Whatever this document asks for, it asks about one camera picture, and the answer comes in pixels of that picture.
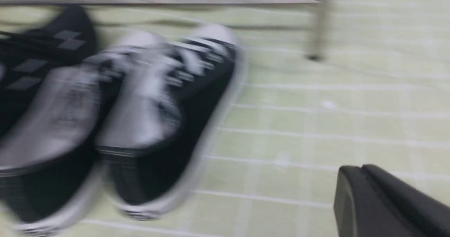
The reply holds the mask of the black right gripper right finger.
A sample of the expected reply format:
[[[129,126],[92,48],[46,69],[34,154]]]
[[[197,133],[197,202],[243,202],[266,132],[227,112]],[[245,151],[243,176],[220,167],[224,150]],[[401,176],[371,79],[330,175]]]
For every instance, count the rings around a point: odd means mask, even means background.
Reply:
[[[428,237],[450,235],[450,208],[376,165],[363,165],[387,198]]]

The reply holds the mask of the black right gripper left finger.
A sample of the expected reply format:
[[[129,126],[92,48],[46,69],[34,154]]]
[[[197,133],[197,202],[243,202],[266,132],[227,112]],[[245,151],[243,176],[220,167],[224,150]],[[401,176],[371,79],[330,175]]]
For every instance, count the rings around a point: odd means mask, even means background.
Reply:
[[[340,237],[418,236],[418,229],[361,167],[339,168],[333,209]]]

